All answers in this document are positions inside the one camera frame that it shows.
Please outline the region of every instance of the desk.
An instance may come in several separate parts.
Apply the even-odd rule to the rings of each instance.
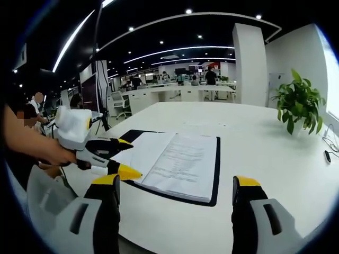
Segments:
[[[122,96],[128,96],[132,114],[136,114],[137,112],[162,101],[162,98],[159,95],[163,95],[164,93],[178,91],[181,92],[182,102],[203,102],[204,91],[235,92],[235,90],[228,86],[176,86],[175,84],[176,83],[172,83],[172,85],[165,87],[127,91],[122,93]]]
[[[174,131],[221,138],[217,205],[198,206],[120,184],[119,233],[157,254],[231,253],[233,176],[258,180],[296,219],[306,236],[330,212],[339,188],[339,160],[325,162],[319,135],[296,139],[276,119],[276,110],[212,102],[157,103],[114,126],[106,137],[131,129]],[[64,168],[78,193],[87,188],[85,171]]]

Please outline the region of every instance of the ceiling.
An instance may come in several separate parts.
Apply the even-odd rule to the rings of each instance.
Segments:
[[[13,74],[13,87],[22,95],[37,91],[54,95],[61,89],[78,85],[78,72],[87,65],[93,50],[96,12],[87,20],[68,48],[56,73],[51,70],[67,39],[100,1],[57,1],[59,3],[49,12],[37,11],[44,1],[34,2],[30,10],[35,9],[35,16],[37,13],[46,15],[26,39],[28,63]],[[170,4],[159,0],[115,0],[102,10],[97,46],[102,48],[114,38],[128,32],[131,26],[137,28],[148,22],[184,14],[187,8],[192,9],[194,13],[228,12],[251,17],[261,14],[263,20],[282,27],[282,31],[272,38],[274,40],[311,22],[298,8],[291,8],[288,2],[285,1],[283,6],[277,7],[275,1],[269,0],[242,0],[233,3],[223,0],[213,0],[211,3],[171,0]],[[232,49],[190,49],[154,55],[124,64],[133,58],[181,47],[233,46],[232,31],[237,22],[261,27],[264,38],[276,31],[276,28],[270,25],[240,17],[185,16],[133,31],[100,50],[96,57],[111,62],[108,64],[109,76],[125,75],[128,67],[148,69],[153,67],[152,63],[165,61],[160,58],[168,55],[177,55],[180,58],[234,58]]]

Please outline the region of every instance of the person standing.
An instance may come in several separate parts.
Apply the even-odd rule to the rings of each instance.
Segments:
[[[216,78],[217,75],[215,74],[214,71],[212,71],[212,67],[209,66],[208,67],[208,71],[206,73],[206,81],[207,81],[207,85],[216,85]],[[215,100],[215,96],[216,96],[216,92],[215,91],[210,91],[209,93],[209,100],[210,101],[214,101]]]
[[[141,79],[139,78],[138,75],[135,75],[134,78],[132,79],[132,84],[133,84],[133,89],[137,90],[138,86],[140,86],[142,83]]]
[[[43,101],[43,94],[39,92],[39,93],[36,93],[34,96],[32,96],[32,100],[29,102],[29,104],[33,105],[33,107],[35,108],[35,112],[38,116],[38,121],[37,121],[37,124],[35,125],[36,129],[40,129],[41,123],[48,123],[48,120],[43,118],[39,112],[40,103],[42,101]]]

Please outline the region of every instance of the black folder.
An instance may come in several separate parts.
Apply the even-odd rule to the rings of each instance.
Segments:
[[[130,143],[132,143],[134,140],[136,140],[141,134],[144,132],[155,132],[155,131],[142,131],[142,130],[130,130],[126,132],[124,135],[120,137],[120,139],[126,140]],[[158,195],[161,197],[166,197],[172,200],[185,202],[189,204],[194,205],[202,205],[202,206],[215,206],[217,204],[217,197],[218,197],[218,188],[219,188],[219,175],[220,175],[220,138],[217,137],[217,152],[216,152],[216,164],[215,164],[215,170],[214,170],[214,180],[213,180],[213,189],[212,189],[212,197],[211,201],[209,203],[200,202],[200,201],[193,201],[185,198],[180,197],[174,197],[168,194],[159,193],[155,190],[151,190],[148,188],[145,188],[143,186],[140,186],[138,184],[135,184],[132,180],[124,181],[125,183],[132,185],[135,188],[142,189],[143,191],[152,193],[154,195]]]

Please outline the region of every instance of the sheet of paper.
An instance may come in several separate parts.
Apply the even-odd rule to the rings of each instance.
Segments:
[[[216,137],[177,134],[143,181],[163,191],[210,198]]]
[[[142,173],[135,180],[142,183],[174,136],[175,133],[144,132],[132,142],[133,148],[119,152],[112,159]]]

